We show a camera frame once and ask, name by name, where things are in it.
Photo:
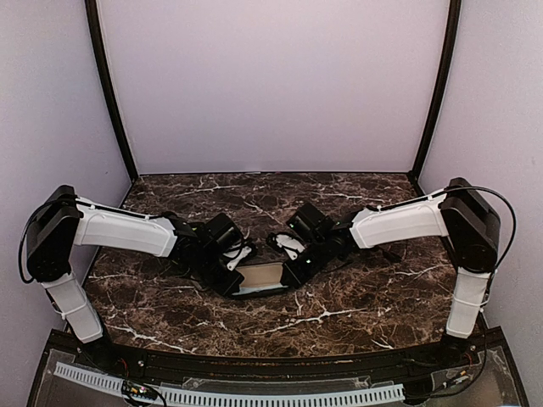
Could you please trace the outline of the black quilted glasses case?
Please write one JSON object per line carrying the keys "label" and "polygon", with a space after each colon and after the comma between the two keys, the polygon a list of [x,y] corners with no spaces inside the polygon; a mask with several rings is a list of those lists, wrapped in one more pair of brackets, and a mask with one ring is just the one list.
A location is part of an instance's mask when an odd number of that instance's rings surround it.
{"label": "black quilted glasses case", "polygon": [[281,262],[239,266],[236,271],[244,278],[238,285],[238,289],[239,287],[262,287],[282,284],[283,264]]}

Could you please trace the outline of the blue cleaning cloth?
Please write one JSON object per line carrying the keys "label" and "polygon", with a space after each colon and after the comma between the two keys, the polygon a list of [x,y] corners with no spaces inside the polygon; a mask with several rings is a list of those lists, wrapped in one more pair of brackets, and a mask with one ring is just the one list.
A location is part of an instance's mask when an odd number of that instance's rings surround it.
{"label": "blue cleaning cloth", "polygon": [[239,287],[238,291],[233,294],[234,298],[249,298],[253,297],[266,297],[274,295],[275,293],[280,293],[281,291],[287,289],[286,286],[278,283],[272,284],[269,286],[262,287]]}

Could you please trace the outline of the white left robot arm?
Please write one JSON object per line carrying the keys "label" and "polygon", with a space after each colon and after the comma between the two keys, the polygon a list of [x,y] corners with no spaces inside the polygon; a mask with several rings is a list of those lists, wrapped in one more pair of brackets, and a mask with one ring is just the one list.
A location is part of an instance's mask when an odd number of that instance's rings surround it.
{"label": "white left robot arm", "polygon": [[208,222],[190,223],[173,212],[144,215],[94,203],[71,186],[58,187],[25,224],[18,268],[25,284],[38,282],[73,333],[87,344],[87,357],[102,370],[120,362],[119,349],[70,265],[74,246],[118,248],[168,259],[196,275],[222,296],[235,293],[243,276],[237,265],[255,253],[224,213]]}

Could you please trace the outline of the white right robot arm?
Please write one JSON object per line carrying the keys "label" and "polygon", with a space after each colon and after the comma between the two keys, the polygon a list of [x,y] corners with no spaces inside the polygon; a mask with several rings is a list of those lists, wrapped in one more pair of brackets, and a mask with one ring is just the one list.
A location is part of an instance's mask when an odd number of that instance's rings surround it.
{"label": "white right robot arm", "polygon": [[339,220],[311,203],[302,205],[288,220],[287,232],[270,235],[269,246],[287,254],[281,283],[301,287],[334,259],[357,250],[424,238],[446,240],[456,267],[456,283],[443,342],[433,360],[452,367],[466,353],[463,339],[471,336],[479,314],[488,303],[495,274],[513,243],[500,245],[501,218],[485,195],[510,202],[488,187],[466,179],[451,179],[430,194],[385,206],[368,205]]}

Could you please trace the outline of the black corner frame post right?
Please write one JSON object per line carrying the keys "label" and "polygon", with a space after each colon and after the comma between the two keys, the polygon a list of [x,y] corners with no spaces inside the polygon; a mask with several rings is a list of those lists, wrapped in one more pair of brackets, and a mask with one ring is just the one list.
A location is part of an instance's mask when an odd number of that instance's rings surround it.
{"label": "black corner frame post right", "polygon": [[434,89],[428,107],[427,117],[423,127],[417,153],[408,175],[413,183],[418,183],[423,172],[423,166],[428,157],[429,149],[434,137],[439,113],[445,96],[445,90],[451,70],[454,55],[456,36],[462,11],[462,0],[450,0],[445,25],[445,34],[440,52],[438,70],[434,82]]}

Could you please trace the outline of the black corner frame post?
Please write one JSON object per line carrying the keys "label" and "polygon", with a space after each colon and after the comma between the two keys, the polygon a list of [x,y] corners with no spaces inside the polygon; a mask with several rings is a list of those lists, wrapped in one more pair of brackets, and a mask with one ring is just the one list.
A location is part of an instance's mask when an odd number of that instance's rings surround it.
{"label": "black corner frame post", "polygon": [[417,153],[408,175],[413,183],[418,183],[423,172],[423,166],[428,157],[429,149],[434,137],[439,113],[445,96],[445,90],[451,70],[454,55],[456,36],[462,11],[462,0],[450,0],[445,25],[445,34],[440,52],[438,70],[434,82],[434,89],[428,107],[427,117],[423,127]]}
{"label": "black corner frame post", "polygon": [[106,55],[104,37],[100,17],[98,15],[98,2],[95,0],[85,0],[84,4],[95,64],[97,66],[104,101],[109,113],[109,119],[126,173],[128,174],[130,182],[134,183],[139,178],[139,174],[123,126],[119,105],[116,100],[114,84],[109,71],[108,57]]}

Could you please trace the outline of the black corner frame post left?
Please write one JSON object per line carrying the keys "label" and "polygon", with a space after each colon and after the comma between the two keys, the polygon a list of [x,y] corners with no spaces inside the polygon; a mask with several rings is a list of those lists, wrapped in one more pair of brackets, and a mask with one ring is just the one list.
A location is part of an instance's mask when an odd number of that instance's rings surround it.
{"label": "black corner frame post left", "polygon": [[109,71],[108,57],[106,55],[104,37],[100,17],[98,15],[98,2],[95,0],[85,0],[84,4],[95,64],[97,66],[104,101],[109,113],[109,119],[126,173],[128,174],[130,182],[134,183],[139,178],[139,174],[123,126],[119,105],[116,100],[114,84]]}

